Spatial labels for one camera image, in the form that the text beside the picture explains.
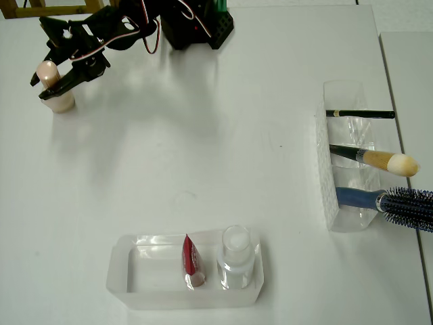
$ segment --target clear plastic holder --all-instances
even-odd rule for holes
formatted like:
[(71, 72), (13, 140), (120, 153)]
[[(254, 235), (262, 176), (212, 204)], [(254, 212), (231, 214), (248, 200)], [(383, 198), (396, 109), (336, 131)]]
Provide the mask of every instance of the clear plastic holder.
[(325, 82), (323, 102), (316, 114), (319, 175), (327, 227), (335, 232), (359, 231), (370, 224), (377, 212), (344, 205), (336, 207), (338, 203), (334, 186), (376, 191), (380, 189), (379, 171), (335, 154), (331, 154), (329, 159), (329, 144), (374, 150), (371, 123), (368, 118), (326, 118), (325, 110), (368, 110), (362, 83)]
[(217, 271), (217, 251), (223, 231), (188, 234), (206, 268), (203, 285), (189, 290), (182, 277), (185, 234), (127, 235), (112, 250), (107, 289), (131, 309), (244, 307), (253, 304), (263, 285), (258, 235), (250, 230), (255, 262), (252, 280), (243, 289), (225, 290)]

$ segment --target wooden frame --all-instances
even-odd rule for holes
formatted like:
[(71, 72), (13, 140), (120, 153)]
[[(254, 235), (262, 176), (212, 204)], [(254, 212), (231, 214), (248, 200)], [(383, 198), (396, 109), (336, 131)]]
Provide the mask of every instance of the wooden frame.
[(19, 8), (16, 0), (0, 0), (0, 9), (6, 19), (58, 16), (74, 14), (93, 14), (104, 7), (102, 0), (85, 0), (86, 5), (45, 7), (45, 0), (29, 0), (30, 8)]
[(110, 0), (110, 5), (115, 8), (119, 8), (120, 0)]

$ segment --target robotic arm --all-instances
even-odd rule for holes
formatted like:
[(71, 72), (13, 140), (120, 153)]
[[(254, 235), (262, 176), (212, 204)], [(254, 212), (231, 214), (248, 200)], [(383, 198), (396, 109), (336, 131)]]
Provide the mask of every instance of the robotic arm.
[[(233, 30), (233, 18), (228, 12), (215, 10), (213, 0), (188, 0), (188, 3), (185, 0), (122, 0), (119, 8), (106, 6), (81, 21), (66, 22), (48, 17), (39, 20), (49, 37), (50, 50), (45, 60), (56, 65), (72, 61), (72, 69), (39, 94), (43, 100), (60, 96), (84, 81), (103, 75), (110, 67), (102, 53), (105, 47), (122, 51), (143, 39), (145, 48), (153, 54), (162, 29), (174, 49), (183, 49), (192, 43), (208, 43), (218, 49)], [(158, 40), (155, 49), (150, 51), (145, 38), (156, 30)], [(35, 86), (38, 82), (35, 73), (30, 84)]]

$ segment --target white bottle cap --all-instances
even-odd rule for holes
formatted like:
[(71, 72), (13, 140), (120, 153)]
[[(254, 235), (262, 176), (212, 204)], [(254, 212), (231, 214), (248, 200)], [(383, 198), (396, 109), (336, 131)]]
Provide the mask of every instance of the white bottle cap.
[(242, 264), (251, 257), (251, 240), (247, 229), (233, 225), (224, 231), (223, 255), (230, 265)]

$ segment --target makeup brush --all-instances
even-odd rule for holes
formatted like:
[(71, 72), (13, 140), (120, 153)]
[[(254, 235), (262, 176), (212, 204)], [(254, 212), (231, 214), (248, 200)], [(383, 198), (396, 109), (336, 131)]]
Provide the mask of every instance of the makeup brush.
[(358, 163), (377, 167), (403, 177), (412, 177), (421, 169), (418, 162), (406, 154), (393, 154), (391, 152), (337, 146), (335, 144), (329, 145), (329, 151), (332, 154), (337, 154), (338, 156), (355, 160)]

